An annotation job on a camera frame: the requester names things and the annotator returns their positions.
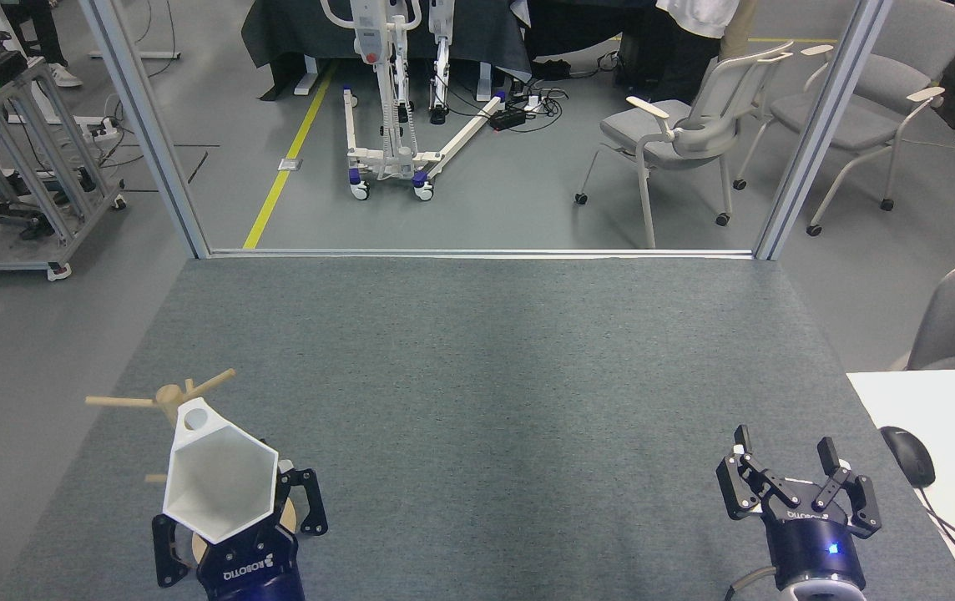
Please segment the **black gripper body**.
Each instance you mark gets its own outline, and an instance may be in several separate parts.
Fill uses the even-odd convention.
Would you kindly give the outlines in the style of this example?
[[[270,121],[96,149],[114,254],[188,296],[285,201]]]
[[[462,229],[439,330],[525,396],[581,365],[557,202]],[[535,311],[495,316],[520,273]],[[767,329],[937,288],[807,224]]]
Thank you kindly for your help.
[[[801,505],[791,508],[775,494],[765,498],[766,539],[776,568],[776,588],[815,578],[844,579],[866,588],[844,509],[831,501],[815,510],[812,502],[820,493],[815,483],[788,482],[787,487]]]
[[[196,578],[208,600],[303,600],[298,548],[290,530],[254,526],[211,544]]]

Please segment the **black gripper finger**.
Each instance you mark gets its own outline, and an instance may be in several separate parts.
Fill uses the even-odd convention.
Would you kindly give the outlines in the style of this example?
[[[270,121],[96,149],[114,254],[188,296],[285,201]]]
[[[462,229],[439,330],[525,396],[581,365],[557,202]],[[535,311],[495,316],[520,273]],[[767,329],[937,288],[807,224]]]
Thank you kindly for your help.
[[[154,569],[156,569],[157,584],[160,588],[176,585],[190,572],[196,574],[196,579],[203,588],[206,588],[203,579],[199,577],[199,565],[205,554],[208,543],[198,534],[192,532],[194,545],[194,559],[191,562],[179,556],[176,547],[176,528],[179,523],[167,514],[157,514],[152,518],[152,540],[154,550]]]
[[[775,495],[790,508],[798,508],[801,498],[782,476],[763,467],[750,452],[748,426],[739,425],[734,432],[735,444],[715,469],[723,502],[732,520],[741,520],[770,495]]]
[[[291,501],[291,490],[302,487],[306,495],[307,513],[299,518],[295,504]],[[295,469],[280,467],[275,485],[275,516],[288,532],[298,535],[321,536],[328,532],[329,525],[324,503],[322,502],[320,482],[314,469]]]
[[[823,437],[816,444],[816,451],[827,480],[811,502],[811,507],[820,513],[831,511],[836,495],[844,491],[851,503],[851,513],[846,522],[849,533],[859,538],[873,536],[882,528],[873,479],[852,471],[848,461],[840,459],[831,437]]]

